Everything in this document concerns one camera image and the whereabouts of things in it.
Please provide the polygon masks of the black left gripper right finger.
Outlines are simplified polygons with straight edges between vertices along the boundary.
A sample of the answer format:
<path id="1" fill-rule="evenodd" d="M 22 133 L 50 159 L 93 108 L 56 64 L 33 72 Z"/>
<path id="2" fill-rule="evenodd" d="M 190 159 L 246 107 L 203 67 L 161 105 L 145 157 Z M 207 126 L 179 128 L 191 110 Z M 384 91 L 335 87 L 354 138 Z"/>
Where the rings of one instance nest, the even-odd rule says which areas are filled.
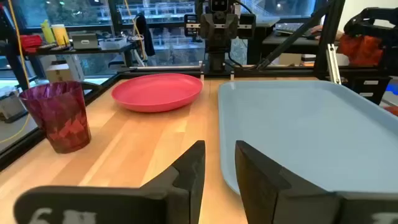
<path id="1" fill-rule="evenodd" d="M 235 167 L 249 224 L 398 224 L 398 193 L 325 190 L 242 140 Z"/>

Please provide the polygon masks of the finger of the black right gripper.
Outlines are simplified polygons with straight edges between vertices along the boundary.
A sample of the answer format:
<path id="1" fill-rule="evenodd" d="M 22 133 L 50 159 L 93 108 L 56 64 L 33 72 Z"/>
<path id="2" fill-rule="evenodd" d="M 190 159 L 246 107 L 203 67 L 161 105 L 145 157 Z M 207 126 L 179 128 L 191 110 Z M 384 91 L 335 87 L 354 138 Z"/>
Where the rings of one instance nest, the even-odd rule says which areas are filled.
<path id="1" fill-rule="evenodd" d="M 239 19 L 236 14 L 219 13 L 219 29 L 222 39 L 235 39 L 238 33 Z"/>
<path id="2" fill-rule="evenodd" d="M 211 39 L 215 34 L 215 23 L 212 14 L 202 14 L 200 17 L 200 37 Z"/>

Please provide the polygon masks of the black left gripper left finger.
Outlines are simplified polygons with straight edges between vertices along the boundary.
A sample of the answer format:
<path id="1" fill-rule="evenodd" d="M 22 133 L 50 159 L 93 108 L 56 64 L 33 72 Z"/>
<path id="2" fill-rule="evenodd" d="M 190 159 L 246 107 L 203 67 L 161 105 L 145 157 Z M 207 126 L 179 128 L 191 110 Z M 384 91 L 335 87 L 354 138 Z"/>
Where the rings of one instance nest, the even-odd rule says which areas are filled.
<path id="1" fill-rule="evenodd" d="M 205 142 L 195 142 L 139 188 L 48 185 L 14 203 L 17 224 L 198 224 Z"/>

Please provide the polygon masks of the pink round plate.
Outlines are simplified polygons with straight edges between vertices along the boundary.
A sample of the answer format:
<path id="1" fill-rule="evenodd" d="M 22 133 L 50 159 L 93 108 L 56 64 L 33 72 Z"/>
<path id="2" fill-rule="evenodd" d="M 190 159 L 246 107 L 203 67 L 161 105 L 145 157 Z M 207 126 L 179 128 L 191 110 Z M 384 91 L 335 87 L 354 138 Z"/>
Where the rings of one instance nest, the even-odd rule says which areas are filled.
<path id="1" fill-rule="evenodd" d="M 189 105 L 202 89 L 199 78 L 181 73 L 158 73 L 125 81 L 112 90 L 111 96 L 125 109 L 157 113 Z"/>

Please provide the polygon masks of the light blue plastic tray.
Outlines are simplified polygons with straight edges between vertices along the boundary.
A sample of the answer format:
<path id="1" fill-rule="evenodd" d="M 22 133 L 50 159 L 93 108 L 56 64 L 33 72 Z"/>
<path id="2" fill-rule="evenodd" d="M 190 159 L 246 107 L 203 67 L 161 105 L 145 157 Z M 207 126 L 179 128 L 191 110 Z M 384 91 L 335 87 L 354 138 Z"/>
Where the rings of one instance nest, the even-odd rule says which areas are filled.
<path id="1" fill-rule="evenodd" d="M 332 192 L 398 193 L 398 116 L 326 81 L 235 81 L 218 89 L 221 171 L 238 191 L 236 141 Z"/>

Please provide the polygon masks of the dark hanging cloth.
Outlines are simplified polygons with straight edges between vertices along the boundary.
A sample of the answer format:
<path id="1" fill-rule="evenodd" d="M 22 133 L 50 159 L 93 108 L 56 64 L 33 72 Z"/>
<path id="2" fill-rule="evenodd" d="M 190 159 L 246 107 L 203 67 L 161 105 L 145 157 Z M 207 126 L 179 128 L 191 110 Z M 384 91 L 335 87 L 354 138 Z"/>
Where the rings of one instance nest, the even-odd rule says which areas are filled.
<path id="1" fill-rule="evenodd" d="M 143 13 L 139 13 L 135 17 L 135 22 L 138 31 L 140 32 L 141 35 L 144 36 L 144 48 L 146 51 L 147 56 L 153 56 L 155 55 L 155 50 L 154 50 L 154 45 L 152 42 L 152 35 L 149 30 L 149 26 L 147 25 L 146 18 Z"/>

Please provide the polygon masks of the black computer keyboard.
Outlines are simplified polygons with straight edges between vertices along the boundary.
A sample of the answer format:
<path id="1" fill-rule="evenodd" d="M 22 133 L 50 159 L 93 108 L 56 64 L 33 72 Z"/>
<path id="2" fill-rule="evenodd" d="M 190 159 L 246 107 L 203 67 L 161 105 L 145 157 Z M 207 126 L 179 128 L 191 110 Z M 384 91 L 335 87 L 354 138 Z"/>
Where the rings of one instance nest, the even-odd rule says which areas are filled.
<path id="1" fill-rule="evenodd" d="M 275 25 L 275 31 L 283 34 L 293 34 L 303 23 L 280 23 Z"/>

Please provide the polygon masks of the clear plastic container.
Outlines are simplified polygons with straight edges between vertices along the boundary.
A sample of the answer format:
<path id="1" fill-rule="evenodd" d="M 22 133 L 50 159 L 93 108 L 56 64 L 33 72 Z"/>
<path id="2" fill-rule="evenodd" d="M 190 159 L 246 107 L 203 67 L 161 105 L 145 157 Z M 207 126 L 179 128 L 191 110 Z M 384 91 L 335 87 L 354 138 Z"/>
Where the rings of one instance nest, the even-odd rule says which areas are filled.
<path id="1" fill-rule="evenodd" d="M 112 50 L 112 49 L 120 49 L 121 47 L 127 44 L 127 39 L 124 37 L 121 38 L 109 38 L 103 39 L 99 41 L 99 46 L 103 50 Z"/>

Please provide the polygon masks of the grey metal box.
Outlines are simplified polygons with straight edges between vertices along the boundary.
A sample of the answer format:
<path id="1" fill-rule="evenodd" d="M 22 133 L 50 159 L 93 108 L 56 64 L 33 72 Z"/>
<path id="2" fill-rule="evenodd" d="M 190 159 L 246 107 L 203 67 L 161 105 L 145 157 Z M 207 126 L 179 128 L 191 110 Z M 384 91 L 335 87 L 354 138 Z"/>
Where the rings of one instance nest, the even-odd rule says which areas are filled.
<path id="1" fill-rule="evenodd" d="M 96 34 L 73 34 L 72 41 L 75 50 L 97 49 L 99 47 Z"/>

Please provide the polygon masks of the yellow plastic container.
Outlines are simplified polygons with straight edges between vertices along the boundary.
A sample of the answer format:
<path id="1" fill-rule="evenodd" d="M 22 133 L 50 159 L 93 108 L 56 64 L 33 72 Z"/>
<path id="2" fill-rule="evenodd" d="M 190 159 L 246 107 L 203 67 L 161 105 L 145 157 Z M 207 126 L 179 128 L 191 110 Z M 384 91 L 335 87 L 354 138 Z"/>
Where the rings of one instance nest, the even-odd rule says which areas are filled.
<path id="1" fill-rule="evenodd" d="M 51 28 L 58 45 L 70 45 L 67 30 L 64 24 L 53 24 L 51 25 Z"/>

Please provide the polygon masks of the person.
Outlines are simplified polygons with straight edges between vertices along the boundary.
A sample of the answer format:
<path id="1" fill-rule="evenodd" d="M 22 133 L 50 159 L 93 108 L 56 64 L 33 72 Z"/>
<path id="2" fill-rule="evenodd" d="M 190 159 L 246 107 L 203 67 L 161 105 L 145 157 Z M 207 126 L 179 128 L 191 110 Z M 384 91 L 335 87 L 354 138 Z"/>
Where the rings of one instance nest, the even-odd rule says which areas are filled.
<path id="1" fill-rule="evenodd" d="M 349 64 L 354 66 L 376 66 L 382 57 L 381 39 L 368 35 L 350 36 L 338 31 L 336 40 L 339 46 L 337 53 L 348 57 Z"/>

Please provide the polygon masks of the black drawer cabinet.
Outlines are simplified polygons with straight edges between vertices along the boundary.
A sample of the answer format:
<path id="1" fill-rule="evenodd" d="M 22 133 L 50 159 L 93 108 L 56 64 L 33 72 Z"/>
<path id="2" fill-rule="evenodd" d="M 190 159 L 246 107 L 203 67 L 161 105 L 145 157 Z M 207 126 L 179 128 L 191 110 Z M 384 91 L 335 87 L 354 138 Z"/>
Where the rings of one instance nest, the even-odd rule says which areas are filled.
<path id="1" fill-rule="evenodd" d="M 353 81 L 352 90 L 379 105 L 391 79 L 391 77 L 357 77 Z"/>

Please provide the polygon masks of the yellow-green bottle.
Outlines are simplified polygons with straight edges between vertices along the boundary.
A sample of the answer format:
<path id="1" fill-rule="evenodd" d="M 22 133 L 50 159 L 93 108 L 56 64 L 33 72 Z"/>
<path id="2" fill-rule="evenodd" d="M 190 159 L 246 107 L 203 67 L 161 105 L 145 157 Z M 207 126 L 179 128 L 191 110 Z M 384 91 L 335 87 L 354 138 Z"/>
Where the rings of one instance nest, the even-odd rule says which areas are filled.
<path id="1" fill-rule="evenodd" d="M 43 23 L 40 24 L 40 27 L 42 29 L 45 41 L 49 44 L 56 43 L 55 37 L 54 37 L 53 32 L 49 26 L 49 22 L 47 19 L 45 19 L 43 21 Z"/>

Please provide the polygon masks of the red fabric item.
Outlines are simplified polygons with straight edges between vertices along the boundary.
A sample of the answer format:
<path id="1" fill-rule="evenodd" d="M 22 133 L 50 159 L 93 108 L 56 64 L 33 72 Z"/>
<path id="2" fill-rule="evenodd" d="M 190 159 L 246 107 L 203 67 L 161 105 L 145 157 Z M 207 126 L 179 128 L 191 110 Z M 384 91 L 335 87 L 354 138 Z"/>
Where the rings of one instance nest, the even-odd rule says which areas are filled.
<path id="1" fill-rule="evenodd" d="M 36 53 L 37 48 L 39 48 L 43 42 L 40 35 L 21 35 L 20 41 L 22 49 L 27 53 Z"/>

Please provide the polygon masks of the silver aluminium bracket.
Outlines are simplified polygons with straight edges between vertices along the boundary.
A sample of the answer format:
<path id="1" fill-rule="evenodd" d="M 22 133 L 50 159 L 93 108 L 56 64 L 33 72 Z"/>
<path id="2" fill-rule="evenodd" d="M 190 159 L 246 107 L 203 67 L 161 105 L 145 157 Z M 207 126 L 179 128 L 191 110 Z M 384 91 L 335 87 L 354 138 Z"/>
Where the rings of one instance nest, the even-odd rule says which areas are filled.
<path id="1" fill-rule="evenodd" d="M 330 76 L 331 82 L 340 85 L 341 77 L 340 71 L 338 67 L 338 61 L 336 57 L 336 49 L 334 44 L 327 44 L 326 47 L 326 59 L 328 63 L 328 73 Z"/>

